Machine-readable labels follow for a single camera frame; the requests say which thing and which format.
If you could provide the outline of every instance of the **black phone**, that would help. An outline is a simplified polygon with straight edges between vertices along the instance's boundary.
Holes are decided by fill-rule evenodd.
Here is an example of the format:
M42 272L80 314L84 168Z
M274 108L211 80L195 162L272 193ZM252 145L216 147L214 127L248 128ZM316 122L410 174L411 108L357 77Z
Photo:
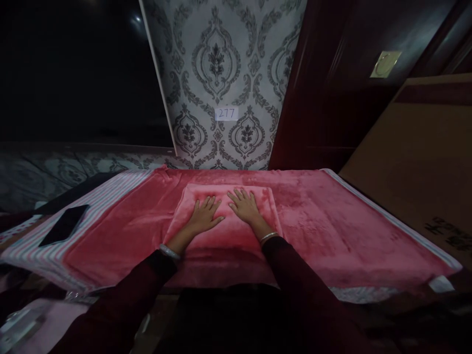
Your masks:
M44 236L38 247L66 241L77 229L77 226L79 226L89 206L83 205L67 209L48 234Z

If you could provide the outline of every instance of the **wallpaper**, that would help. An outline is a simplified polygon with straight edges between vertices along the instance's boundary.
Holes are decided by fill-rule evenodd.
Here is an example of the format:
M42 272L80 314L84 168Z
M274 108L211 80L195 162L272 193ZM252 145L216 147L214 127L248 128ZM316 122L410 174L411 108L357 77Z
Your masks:
M0 208L19 212L98 172L265 170L306 0L144 0L178 157L129 153L0 154ZM214 107L239 107L216 122Z
M178 160L267 169L306 2L144 4ZM239 106L237 122L215 121L214 107L225 105Z

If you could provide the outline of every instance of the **bracelet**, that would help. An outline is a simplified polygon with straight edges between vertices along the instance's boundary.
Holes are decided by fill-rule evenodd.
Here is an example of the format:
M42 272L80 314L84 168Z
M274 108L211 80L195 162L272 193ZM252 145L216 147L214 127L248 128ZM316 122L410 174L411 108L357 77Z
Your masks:
M174 259L176 259L176 260L178 260L178 261L180 260L180 256L179 256L177 253L175 253L173 250L171 250L169 247L167 247L165 244L163 244L163 243L159 246L159 250L160 250L162 253L164 253L166 256L169 256L169 257L171 257L171 258L174 258Z
M270 234L265 235L263 238L261 238L261 239L259 240L259 243L262 243L262 241L264 241L266 238L271 237L272 235L275 235L275 234L277 234L277 233L278 233L278 232L275 231L275 232L272 232L272 233L270 233Z

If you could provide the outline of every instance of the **person's right hand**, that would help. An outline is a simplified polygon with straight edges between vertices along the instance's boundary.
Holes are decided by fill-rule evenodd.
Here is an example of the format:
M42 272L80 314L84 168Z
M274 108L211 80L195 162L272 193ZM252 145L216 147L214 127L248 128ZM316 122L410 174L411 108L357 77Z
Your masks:
M249 226L254 231L259 242L263 239L264 236L272 233L274 230L268 225L264 220L262 215L259 214L259 210L256 205L256 198L252 192L250 195L244 189L241 189L239 192L235 189L235 195L228 192L228 197L234 202L230 203L230 208L233 209L235 214L244 222L248 223ZM277 234L266 238L261 245L263 245L269 238L277 236Z
M254 221L262 218L257 209L256 198L252 192L248 195L244 189L241 189L241 191L235 189L235 195L228 192L228 197L234 202L234 204L230 203L230 208L245 223L251 225Z

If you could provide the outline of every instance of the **wall plate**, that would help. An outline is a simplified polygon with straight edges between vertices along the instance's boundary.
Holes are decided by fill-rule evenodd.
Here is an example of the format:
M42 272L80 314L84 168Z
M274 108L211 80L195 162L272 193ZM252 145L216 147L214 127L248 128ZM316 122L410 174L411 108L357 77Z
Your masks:
M371 78L379 78L384 79L387 78L392 71L393 67L398 61L399 56L402 52L387 52L383 51L380 53L379 59L374 66L374 70L372 74L370 74Z

